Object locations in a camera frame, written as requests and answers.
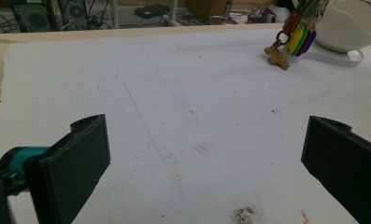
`floor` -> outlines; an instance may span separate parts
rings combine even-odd
[[[92,5],[93,0],[86,0],[86,8]],[[57,3],[53,1],[56,16],[60,15]],[[143,19],[135,15],[136,6],[119,6],[119,26],[121,28],[141,28],[141,27],[163,27],[167,26],[163,17],[155,17],[151,19]],[[94,29],[109,29],[110,27],[110,11],[106,0],[96,0],[93,4],[90,16],[95,15],[98,21],[102,24]],[[245,23],[247,21],[247,12],[239,12],[233,14],[236,22]],[[177,13],[177,22],[182,25],[204,25],[205,23],[198,20],[187,8],[179,8]],[[0,8],[0,33],[18,33],[17,23],[14,20],[13,12],[9,8]]]

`dirt spot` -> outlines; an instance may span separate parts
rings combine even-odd
[[[281,111],[279,111],[279,110],[277,110],[277,109],[273,109],[273,110],[271,110],[272,111],[272,113],[274,114],[274,115],[277,115],[277,114],[279,114]]]
[[[13,44],[13,43],[22,43],[21,41],[0,39],[0,44]]]
[[[236,209],[234,211],[233,220],[235,224],[254,224],[254,222],[252,222],[254,214],[254,209],[250,207]]]
[[[204,147],[204,146],[198,146],[194,150],[196,150],[201,155],[206,155],[207,154],[207,148]]]

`stain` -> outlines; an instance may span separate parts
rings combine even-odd
[[[206,155],[208,153],[208,150],[206,147],[204,146],[198,146],[196,147],[194,150],[196,150],[198,153],[200,153],[201,155]]]
[[[169,41],[169,42],[172,43],[172,44],[174,44],[178,49],[185,51],[185,48],[183,48],[182,46],[180,46],[177,42],[175,42],[175,41]]]
[[[22,43],[22,42],[16,41],[16,40],[0,39],[0,44],[14,44],[14,43]]]
[[[186,102],[181,102],[181,107],[182,108],[188,108],[190,105]]]
[[[301,211],[302,217],[305,219],[304,224],[309,224],[310,223],[310,217],[307,216],[304,210]]]
[[[182,179],[178,174],[176,174],[176,172],[177,172],[176,167],[173,167],[173,165],[170,165],[169,167],[170,167],[171,172],[172,172],[172,174],[170,175],[171,187],[176,192],[176,194],[180,198],[182,198],[183,197],[183,192],[184,192],[184,189],[182,187]]]
[[[168,164],[170,164],[172,166],[178,166],[178,159],[173,154],[167,155],[167,156],[164,156],[164,157],[161,157],[161,158],[163,159],[164,162],[167,162]]]
[[[179,85],[179,84],[181,84],[181,79],[174,78],[174,82],[173,83],[176,84],[176,85]]]
[[[277,110],[277,109],[273,109],[272,110],[272,113],[274,114],[274,115],[276,115],[276,114],[279,114],[281,111],[279,111],[279,110]]]
[[[254,209],[250,207],[240,208],[234,211],[233,220],[235,224],[254,224],[252,221],[254,215]]]

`table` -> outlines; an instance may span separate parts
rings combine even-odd
[[[0,103],[0,152],[51,143],[70,120],[106,111],[112,163],[76,223],[242,223],[247,216],[255,223],[303,223],[303,212],[320,223],[354,222],[299,160],[310,114],[348,123],[371,140],[371,49],[356,68],[304,61],[283,72],[262,51],[275,30],[251,27],[13,46],[17,51],[6,59],[13,77],[4,78]],[[60,35],[52,40],[78,37]],[[33,54],[57,50],[65,57],[69,46],[84,52],[94,45],[99,49],[89,56],[104,56],[95,66],[83,54],[68,71],[14,66]],[[134,62],[143,63],[129,66]],[[65,57],[63,67],[71,66]],[[20,206],[26,197],[14,201],[15,215],[33,223],[32,208]]]

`brass key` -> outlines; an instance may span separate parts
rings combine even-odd
[[[283,70],[287,70],[290,67],[290,64],[287,63],[284,55],[278,50],[278,47],[281,45],[281,41],[276,41],[272,47],[265,48],[264,52],[270,55],[270,62],[280,66]]]

